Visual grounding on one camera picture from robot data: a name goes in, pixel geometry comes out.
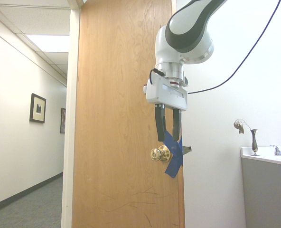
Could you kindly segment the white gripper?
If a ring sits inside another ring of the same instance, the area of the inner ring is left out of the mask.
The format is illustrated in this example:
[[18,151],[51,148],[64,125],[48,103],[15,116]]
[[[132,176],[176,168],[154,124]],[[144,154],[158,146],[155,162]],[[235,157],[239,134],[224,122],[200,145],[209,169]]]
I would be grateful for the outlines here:
[[187,91],[182,87],[173,87],[171,82],[164,77],[163,72],[154,68],[150,72],[147,84],[143,87],[143,92],[147,101],[155,104],[158,141],[165,141],[165,106],[173,109],[172,136],[174,141],[178,141],[181,132],[181,111],[187,110]]

